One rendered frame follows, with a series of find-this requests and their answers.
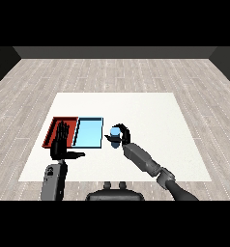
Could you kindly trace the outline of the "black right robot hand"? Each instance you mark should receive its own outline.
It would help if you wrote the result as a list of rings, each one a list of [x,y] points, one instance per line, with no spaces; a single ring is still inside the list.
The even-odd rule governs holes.
[[[119,137],[111,137],[110,134],[106,135],[105,138],[110,143],[112,143],[112,142],[119,143],[120,146],[127,145],[130,143],[130,133],[129,133],[129,129],[126,126],[124,126],[122,123],[117,123],[117,124],[113,125],[112,127],[119,127],[121,133],[120,133]]]

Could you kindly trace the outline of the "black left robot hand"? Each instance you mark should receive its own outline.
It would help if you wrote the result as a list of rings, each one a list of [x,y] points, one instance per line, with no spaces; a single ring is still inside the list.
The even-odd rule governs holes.
[[[69,129],[70,127],[64,122],[58,124],[56,135],[50,148],[50,156],[53,160],[77,159],[85,155],[84,152],[67,151]]]

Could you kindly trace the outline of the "small blue can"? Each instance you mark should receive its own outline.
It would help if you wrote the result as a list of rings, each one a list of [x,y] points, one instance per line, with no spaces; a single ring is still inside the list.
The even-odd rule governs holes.
[[[121,133],[121,131],[120,131],[120,128],[119,127],[112,127],[110,129],[110,136],[111,137],[119,137],[120,136],[120,133]],[[112,142],[111,143],[111,146],[114,149],[117,149],[120,146],[120,144],[119,143]]]

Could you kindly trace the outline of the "red shallow open box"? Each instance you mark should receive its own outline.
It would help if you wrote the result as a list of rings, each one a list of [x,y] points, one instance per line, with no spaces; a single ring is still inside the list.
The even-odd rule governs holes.
[[[50,149],[52,142],[64,134],[63,128],[68,128],[67,148],[73,148],[73,138],[77,127],[78,117],[54,117],[43,140],[42,147]]]

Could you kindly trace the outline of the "light blue shallow open box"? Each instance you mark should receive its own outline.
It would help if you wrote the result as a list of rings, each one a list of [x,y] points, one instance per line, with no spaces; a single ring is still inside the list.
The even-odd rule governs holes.
[[[102,117],[80,117],[72,137],[73,149],[100,149]]]

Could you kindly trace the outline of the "dark grey robot body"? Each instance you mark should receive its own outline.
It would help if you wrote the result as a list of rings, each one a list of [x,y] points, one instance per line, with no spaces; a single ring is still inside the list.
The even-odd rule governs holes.
[[[111,188],[111,182],[106,181],[102,190],[89,193],[86,201],[144,201],[141,193],[127,189],[124,181],[119,182],[118,189]]]

